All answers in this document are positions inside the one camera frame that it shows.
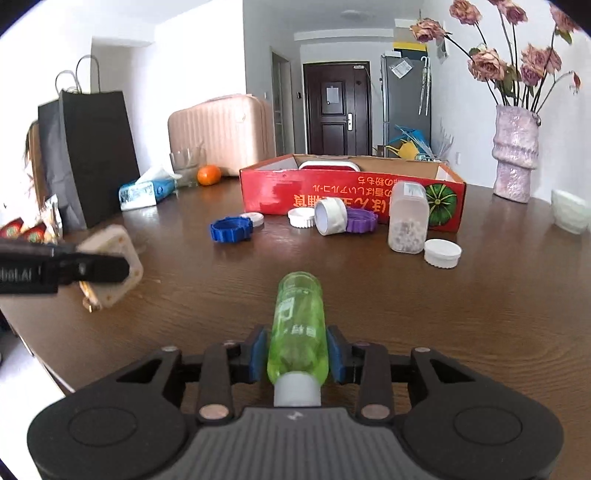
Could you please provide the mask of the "wall picture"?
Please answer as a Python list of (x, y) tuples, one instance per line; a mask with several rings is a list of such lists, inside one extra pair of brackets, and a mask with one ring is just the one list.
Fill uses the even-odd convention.
[(441, 63), (449, 58), (448, 41), (446, 38), (441, 38), (436, 41), (436, 55)]

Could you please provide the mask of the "clear plastic jar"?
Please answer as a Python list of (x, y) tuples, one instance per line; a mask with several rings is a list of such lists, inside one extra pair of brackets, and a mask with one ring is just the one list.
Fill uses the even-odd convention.
[(390, 199), (389, 247), (397, 253), (424, 250), (430, 219), (425, 188), (416, 182), (398, 181)]

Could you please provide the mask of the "blue yellow toy pile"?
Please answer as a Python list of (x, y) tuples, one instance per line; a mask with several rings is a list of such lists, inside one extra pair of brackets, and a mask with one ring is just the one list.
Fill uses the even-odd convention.
[(421, 130), (399, 125), (396, 129), (400, 131), (400, 135), (394, 137), (385, 146), (387, 152), (403, 160), (425, 162), (438, 160)]

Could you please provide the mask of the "green plastic bottle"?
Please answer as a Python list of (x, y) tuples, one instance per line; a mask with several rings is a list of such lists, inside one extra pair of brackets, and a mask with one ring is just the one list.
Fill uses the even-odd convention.
[(322, 405), (329, 375), (327, 326), (321, 283), (308, 272), (293, 272), (280, 281), (266, 372), (274, 406)]

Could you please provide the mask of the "dark brown entrance door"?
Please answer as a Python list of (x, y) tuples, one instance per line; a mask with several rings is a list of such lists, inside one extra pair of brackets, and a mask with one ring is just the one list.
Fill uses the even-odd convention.
[(308, 153), (365, 156), (372, 152), (368, 62), (304, 65)]

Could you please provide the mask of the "orange fruit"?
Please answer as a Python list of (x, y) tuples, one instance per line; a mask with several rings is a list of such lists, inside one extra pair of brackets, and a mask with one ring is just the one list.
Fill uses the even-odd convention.
[(200, 186), (212, 186), (221, 182), (222, 172), (215, 165), (204, 165), (197, 170), (197, 183)]

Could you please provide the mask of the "pale green bowl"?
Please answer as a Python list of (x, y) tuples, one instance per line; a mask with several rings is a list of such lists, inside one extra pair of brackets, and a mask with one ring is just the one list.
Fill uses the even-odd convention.
[(561, 229), (580, 235), (590, 227), (590, 204), (569, 192), (554, 189), (551, 192), (554, 223)]

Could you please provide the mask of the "clear glass cup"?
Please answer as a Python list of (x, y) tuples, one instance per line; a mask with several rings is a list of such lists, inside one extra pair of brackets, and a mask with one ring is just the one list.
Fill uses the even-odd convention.
[(171, 152), (169, 157), (176, 187), (195, 186), (197, 184), (197, 171), (202, 164), (201, 148), (192, 147)]

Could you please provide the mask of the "grey refrigerator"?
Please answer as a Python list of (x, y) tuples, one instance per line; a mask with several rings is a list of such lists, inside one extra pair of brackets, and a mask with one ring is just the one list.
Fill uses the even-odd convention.
[(431, 146), (431, 65), (426, 51), (394, 49), (381, 58), (383, 144), (416, 130)]

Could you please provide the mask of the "pink textured vase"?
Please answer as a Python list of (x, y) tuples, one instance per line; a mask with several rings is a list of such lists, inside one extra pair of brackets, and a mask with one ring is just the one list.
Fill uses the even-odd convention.
[(532, 172), (539, 162), (540, 118), (522, 107), (496, 108), (492, 156), (497, 161), (494, 194), (527, 204), (531, 195)]

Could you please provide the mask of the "white jar lid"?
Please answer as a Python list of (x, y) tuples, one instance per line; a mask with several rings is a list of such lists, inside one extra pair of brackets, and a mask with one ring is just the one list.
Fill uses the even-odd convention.
[(425, 261), (440, 269), (456, 268), (462, 253), (463, 250), (458, 244), (444, 239), (427, 240), (424, 246)]

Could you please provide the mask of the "black paper bag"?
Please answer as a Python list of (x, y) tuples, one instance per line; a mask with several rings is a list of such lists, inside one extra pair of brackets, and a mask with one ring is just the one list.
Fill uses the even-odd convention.
[(38, 107), (43, 181), (67, 233), (88, 230), (120, 211), (118, 191), (139, 177), (124, 95), (73, 85)]

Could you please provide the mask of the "purple gear lid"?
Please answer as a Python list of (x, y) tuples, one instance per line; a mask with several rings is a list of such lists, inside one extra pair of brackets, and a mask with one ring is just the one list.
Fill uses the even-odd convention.
[(346, 208), (348, 221), (346, 232), (352, 234), (366, 234), (374, 232), (378, 225), (378, 215), (372, 211), (360, 208)]

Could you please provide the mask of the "ceiling lamp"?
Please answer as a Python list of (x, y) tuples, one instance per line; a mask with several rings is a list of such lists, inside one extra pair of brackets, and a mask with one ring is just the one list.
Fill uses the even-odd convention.
[(348, 21), (363, 21), (369, 17), (369, 14), (365, 11), (349, 9), (342, 11), (341, 17)]

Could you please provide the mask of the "small beige cube box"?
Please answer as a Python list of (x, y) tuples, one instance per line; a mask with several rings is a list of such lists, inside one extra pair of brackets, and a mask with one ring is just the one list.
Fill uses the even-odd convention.
[(88, 237), (76, 247), (82, 254), (79, 287), (83, 305), (90, 311), (108, 309), (135, 288), (143, 266), (127, 230), (111, 225)]

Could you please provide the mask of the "red cardboard box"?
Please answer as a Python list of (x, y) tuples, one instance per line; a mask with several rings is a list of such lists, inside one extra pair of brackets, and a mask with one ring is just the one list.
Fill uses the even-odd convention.
[[(298, 169), (308, 160), (349, 160), (361, 172)], [(348, 207), (376, 213), (382, 223), (389, 220), (394, 184), (416, 182), (427, 192), (430, 227), (450, 233), (459, 230), (467, 190), (466, 182), (444, 163), (376, 156), (284, 155), (242, 169), (239, 180), (248, 211), (283, 215), (335, 197)]]

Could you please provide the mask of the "blue tissue pack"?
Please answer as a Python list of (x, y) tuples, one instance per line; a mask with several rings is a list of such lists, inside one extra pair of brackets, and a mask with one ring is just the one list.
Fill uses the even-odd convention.
[(120, 210), (130, 211), (156, 206), (176, 189), (181, 176), (158, 167), (151, 167), (136, 181), (119, 188)]

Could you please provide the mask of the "white ridged cap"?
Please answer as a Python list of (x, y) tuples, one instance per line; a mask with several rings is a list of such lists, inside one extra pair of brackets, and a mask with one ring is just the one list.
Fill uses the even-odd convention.
[(290, 226), (297, 229), (308, 229), (315, 226), (315, 209), (311, 207), (297, 207), (287, 212)]

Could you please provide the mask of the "pink suitcase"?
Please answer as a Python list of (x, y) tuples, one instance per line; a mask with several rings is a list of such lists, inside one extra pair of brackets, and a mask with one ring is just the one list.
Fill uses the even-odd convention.
[(225, 176), (276, 157), (273, 107), (252, 95), (229, 95), (172, 113), (170, 150), (197, 149)]

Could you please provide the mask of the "yellow box on fridge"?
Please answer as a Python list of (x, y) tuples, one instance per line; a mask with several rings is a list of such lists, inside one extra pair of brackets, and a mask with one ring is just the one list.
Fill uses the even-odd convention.
[(395, 50), (405, 50), (405, 51), (416, 51), (416, 52), (426, 52), (427, 45), (420, 42), (406, 42), (406, 41), (394, 41), (393, 48)]

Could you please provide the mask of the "small white round device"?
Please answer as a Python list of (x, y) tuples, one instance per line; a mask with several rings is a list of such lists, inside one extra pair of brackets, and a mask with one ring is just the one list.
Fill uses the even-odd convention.
[(249, 219), (252, 222), (253, 228), (263, 227), (264, 224), (264, 216), (259, 212), (245, 212), (240, 215), (240, 217)]

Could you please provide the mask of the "blue gear lid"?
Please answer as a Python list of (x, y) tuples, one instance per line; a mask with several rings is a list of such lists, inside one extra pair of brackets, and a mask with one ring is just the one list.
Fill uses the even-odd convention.
[(209, 226), (211, 239), (216, 243), (239, 243), (252, 237), (252, 220), (245, 217), (225, 217)]

